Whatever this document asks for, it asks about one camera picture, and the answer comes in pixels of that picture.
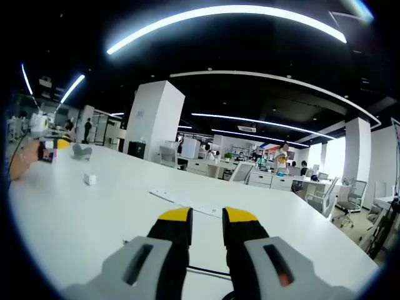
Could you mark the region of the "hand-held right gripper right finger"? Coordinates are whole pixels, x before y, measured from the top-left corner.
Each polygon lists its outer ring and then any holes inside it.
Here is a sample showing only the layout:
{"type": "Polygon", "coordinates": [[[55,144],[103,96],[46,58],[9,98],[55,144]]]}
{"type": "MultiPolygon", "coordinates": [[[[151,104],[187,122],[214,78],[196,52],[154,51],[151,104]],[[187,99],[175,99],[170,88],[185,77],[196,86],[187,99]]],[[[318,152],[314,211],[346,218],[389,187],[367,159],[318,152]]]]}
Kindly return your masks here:
{"type": "Polygon", "coordinates": [[[331,286],[313,263],[280,237],[271,237],[250,212],[222,209],[222,233],[233,290],[226,299],[352,299],[331,286]]]}

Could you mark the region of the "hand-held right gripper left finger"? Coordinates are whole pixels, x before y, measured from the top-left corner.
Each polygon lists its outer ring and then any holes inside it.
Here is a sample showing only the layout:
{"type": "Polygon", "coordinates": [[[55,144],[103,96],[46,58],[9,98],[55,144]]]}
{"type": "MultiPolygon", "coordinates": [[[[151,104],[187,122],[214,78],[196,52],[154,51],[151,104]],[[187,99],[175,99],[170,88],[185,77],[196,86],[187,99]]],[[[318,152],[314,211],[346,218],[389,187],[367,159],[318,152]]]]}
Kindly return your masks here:
{"type": "Polygon", "coordinates": [[[86,284],[62,290],[64,299],[181,299],[189,266],[193,210],[161,214],[147,236],[111,254],[86,284]]]}

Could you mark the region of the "person's left hand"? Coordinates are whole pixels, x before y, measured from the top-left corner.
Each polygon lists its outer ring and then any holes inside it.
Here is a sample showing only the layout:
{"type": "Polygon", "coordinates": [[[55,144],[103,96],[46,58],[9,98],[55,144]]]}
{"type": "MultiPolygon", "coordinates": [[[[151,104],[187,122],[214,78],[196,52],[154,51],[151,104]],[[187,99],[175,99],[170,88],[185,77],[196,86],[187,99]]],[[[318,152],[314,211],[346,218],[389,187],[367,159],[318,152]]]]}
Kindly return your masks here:
{"type": "Polygon", "coordinates": [[[25,144],[19,152],[20,161],[24,166],[29,167],[38,160],[38,150],[40,143],[37,140],[25,144]]]}

